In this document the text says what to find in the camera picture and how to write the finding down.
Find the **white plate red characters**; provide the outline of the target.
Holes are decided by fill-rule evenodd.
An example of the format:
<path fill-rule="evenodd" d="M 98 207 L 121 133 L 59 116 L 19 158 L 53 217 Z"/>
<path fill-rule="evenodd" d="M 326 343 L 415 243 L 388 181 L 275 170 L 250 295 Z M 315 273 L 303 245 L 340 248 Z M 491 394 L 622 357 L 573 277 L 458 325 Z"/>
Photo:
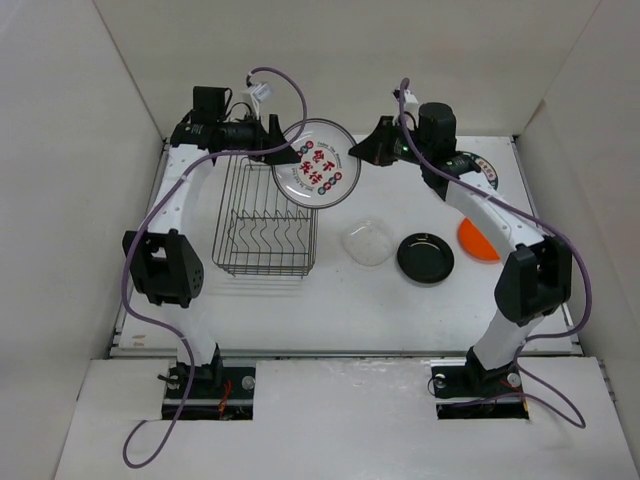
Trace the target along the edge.
<path fill-rule="evenodd" d="M 298 122 L 284 133 L 299 157 L 297 164 L 273 166 L 272 178 L 291 202 L 305 208 L 326 209 L 346 200 L 361 175 L 361 160 L 350 155 L 356 140 L 343 126 L 322 118 L 309 119 L 299 132 Z"/>

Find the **white plate green rim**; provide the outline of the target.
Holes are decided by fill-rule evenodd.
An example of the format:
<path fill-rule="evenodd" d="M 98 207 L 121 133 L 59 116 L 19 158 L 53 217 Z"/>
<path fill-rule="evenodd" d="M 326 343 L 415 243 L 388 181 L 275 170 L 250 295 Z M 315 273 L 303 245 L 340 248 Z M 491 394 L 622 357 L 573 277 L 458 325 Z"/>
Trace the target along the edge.
<path fill-rule="evenodd" d="M 488 183 L 491 185 L 491 187 L 494 190 L 498 189 L 499 186 L 499 176 L 498 176 L 498 172 L 497 170 L 494 168 L 494 166 L 484 157 L 473 153 L 473 152 L 468 152 L 468 151 L 461 151 L 460 155 L 467 159 L 470 160 L 471 162 L 473 162 L 479 169 L 480 171 L 484 174 L 484 176 L 486 177 Z"/>

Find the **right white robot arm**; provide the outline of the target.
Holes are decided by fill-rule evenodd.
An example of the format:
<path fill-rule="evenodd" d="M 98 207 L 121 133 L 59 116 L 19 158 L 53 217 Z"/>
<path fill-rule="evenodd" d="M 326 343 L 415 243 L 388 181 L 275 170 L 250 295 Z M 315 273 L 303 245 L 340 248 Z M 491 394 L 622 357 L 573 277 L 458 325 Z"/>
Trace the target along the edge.
<path fill-rule="evenodd" d="M 437 398 L 487 398 L 514 391 L 508 377 L 517 371 L 515 360 L 527 338 L 570 296 L 572 256 L 566 241 L 513 213 L 476 162 L 457 150 L 456 126 L 450 106 L 425 103 L 415 129 L 383 116 L 349 153 L 374 166 L 397 160 L 419 165 L 425 184 L 468 218 L 498 253 L 503 270 L 487 330 L 463 365 L 432 370 Z"/>

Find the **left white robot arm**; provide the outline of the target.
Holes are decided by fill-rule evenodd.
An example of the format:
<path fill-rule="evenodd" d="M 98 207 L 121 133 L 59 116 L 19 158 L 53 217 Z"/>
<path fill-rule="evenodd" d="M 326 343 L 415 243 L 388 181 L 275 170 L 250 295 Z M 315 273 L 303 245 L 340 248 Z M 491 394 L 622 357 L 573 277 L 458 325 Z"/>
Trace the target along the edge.
<path fill-rule="evenodd" d="M 184 353 L 177 364 L 177 378 L 204 397 L 223 387 L 223 371 L 214 365 L 216 341 L 193 320 L 154 319 L 136 311 L 130 293 L 136 291 L 150 304 L 165 309 L 187 309 L 200 295 L 205 268 L 188 238 L 188 229 L 201 189 L 218 158 L 247 157 L 269 166 L 298 162 L 276 115 L 263 123 L 251 106 L 242 119 L 231 121 L 232 98 L 228 87 L 194 87 L 192 107 L 169 138 L 167 163 L 151 210 L 122 239 L 125 266 L 120 293 L 125 311 L 177 338 Z"/>

